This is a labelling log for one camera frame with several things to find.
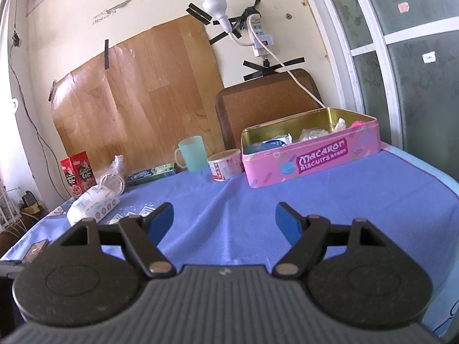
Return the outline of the cotton swab bag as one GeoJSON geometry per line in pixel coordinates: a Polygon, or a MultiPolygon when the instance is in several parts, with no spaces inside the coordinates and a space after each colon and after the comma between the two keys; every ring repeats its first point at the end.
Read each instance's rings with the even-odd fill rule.
{"type": "Polygon", "coordinates": [[[329,134],[331,134],[331,132],[326,129],[302,129],[301,135],[299,136],[299,142],[326,137],[329,134]]]}

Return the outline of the blue face mask pack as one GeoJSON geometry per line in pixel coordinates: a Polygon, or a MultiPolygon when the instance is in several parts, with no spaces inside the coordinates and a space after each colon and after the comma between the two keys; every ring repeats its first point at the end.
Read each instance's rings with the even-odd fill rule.
{"type": "Polygon", "coordinates": [[[249,144],[244,148],[244,154],[251,155],[260,151],[287,146],[291,143],[293,143],[293,138],[290,134],[278,135],[268,140],[249,144]]]}

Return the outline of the bagged white badge reel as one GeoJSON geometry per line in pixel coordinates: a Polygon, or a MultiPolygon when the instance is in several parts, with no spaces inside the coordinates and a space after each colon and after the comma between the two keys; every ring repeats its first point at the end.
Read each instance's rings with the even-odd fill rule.
{"type": "Polygon", "coordinates": [[[334,126],[333,128],[333,132],[336,133],[336,132],[340,132],[340,131],[343,131],[347,128],[346,126],[346,122],[344,119],[342,118],[339,118],[337,124],[334,126]]]}

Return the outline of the pink fluffy scrunchie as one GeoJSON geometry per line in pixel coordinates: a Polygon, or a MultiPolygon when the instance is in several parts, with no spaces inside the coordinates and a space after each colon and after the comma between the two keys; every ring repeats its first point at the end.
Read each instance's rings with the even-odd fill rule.
{"type": "Polygon", "coordinates": [[[350,128],[362,127],[365,124],[362,120],[357,120],[350,125],[350,128]]]}

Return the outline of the smartphone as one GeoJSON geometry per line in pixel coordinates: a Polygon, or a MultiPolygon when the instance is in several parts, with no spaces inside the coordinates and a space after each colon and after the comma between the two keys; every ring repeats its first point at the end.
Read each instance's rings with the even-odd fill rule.
{"type": "Polygon", "coordinates": [[[27,250],[26,254],[22,258],[23,263],[31,263],[35,258],[44,251],[44,249],[49,244],[48,239],[44,239],[32,244],[27,250]]]}

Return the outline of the white tissue pack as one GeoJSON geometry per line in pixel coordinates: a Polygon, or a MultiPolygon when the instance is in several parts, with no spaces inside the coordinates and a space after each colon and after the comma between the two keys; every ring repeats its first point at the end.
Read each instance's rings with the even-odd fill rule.
{"type": "Polygon", "coordinates": [[[104,185],[94,185],[71,204],[67,219],[71,226],[84,218],[103,220],[120,203],[119,196],[104,185]]]}

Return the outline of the blue patterned tablecloth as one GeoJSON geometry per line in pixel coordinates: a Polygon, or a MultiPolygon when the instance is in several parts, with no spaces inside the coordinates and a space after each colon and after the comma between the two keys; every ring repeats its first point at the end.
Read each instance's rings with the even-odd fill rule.
{"type": "Polygon", "coordinates": [[[437,343],[423,316],[447,278],[458,196],[382,151],[250,188],[181,173],[130,193],[146,216],[81,220],[1,264],[7,343],[437,343]]]}

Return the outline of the bagged plastic lids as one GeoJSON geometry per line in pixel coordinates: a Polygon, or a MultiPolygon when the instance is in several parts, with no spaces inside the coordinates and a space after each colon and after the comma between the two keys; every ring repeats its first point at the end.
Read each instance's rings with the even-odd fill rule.
{"type": "Polygon", "coordinates": [[[112,190],[117,196],[124,192],[126,178],[125,162],[122,155],[115,155],[110,166],[100,174],[98,183],[112,190]]]}

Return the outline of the toothpaste box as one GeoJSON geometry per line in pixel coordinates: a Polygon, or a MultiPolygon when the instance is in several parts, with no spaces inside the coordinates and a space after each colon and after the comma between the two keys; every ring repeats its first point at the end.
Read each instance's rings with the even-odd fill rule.
{"type": "Polygon", "coordinates": [[[177,164],[167,163],[151,169],[132,173],[127,178],[127,185],[141,185],[177,174],[177,164]]]}

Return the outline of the pink macaron biscuit tin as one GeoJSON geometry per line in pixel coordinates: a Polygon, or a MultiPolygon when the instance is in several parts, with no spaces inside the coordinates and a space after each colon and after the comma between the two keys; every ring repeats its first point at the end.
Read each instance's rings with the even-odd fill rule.
{"type": "Polygon", "coordinates": [[[247,181],[254,189],[355,162],[376,154],[381,146],[377,118],[333,107],[247,127],[243,130],[240,140],[247,181]],[[333,128],[339,118],[345,120],[347,128],[334,133],[333,128]],[[365,124],[362,127],[350,128],[357,120],[362,120],[365,124]],[[302,129],[316,128],[329,130],[331,134],[299,142],[302,129]],[[284,134],[290,134],[293,143],[251,155],[244,154],[244,148],[249,144],[284,134]]]}

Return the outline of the white red paper cup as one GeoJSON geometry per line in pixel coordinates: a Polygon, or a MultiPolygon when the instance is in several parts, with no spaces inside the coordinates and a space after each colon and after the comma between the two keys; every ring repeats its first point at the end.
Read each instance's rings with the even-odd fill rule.
{"type": "Polygon", "coordinates": [[[223,182],[244,172],[240,149],[230,149],[208,158],[208,164],[214,181],[223,182]]]}

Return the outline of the wood pattern board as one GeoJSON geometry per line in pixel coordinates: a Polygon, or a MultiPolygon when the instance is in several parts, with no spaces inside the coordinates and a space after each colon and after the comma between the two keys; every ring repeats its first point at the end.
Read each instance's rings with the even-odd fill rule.
{"type": "Polygon", "coordinates": [[[179,142],[197,135],[209,155],[222,151],[222,88],[205,27],[183,16],[70,71],[51,115],[67,155],[87,153],[97,172],[122,155],[131,173],[172,162],[179,142]]]}

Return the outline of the brown woven tray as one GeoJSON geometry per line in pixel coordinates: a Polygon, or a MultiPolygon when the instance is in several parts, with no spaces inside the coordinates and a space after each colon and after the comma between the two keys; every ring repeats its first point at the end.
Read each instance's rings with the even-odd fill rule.
{"type": "Polygon", "coordinates": [[[275,73],[225,88],[215,98],[215,111],[227,150],[239,148],[242,131],[286,116],[315,110],[317,86],[304,69],[275,73]]]}

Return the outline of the white framed glass door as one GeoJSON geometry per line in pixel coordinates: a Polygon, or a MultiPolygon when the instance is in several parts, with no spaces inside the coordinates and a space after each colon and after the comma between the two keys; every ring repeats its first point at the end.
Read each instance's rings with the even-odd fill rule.
{"type": "Polygon", "coordinates": [[[458,177],[458,0],[308,0],[339,104],[458,177]]]}

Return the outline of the white power strip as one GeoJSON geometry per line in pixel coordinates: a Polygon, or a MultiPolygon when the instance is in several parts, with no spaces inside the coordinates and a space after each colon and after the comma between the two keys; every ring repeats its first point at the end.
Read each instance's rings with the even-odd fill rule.
{"type": "Polygon", "coordinates": [[[271,34],[266,34],[261,22],[261,15],[255,13],[250,15],[246,21],[247,32],[249,33],[250,41],[252,42],[252,50],[256,58],[266,57],[269,52],[265,47],[270,48],[273,44],[271,34]]]}

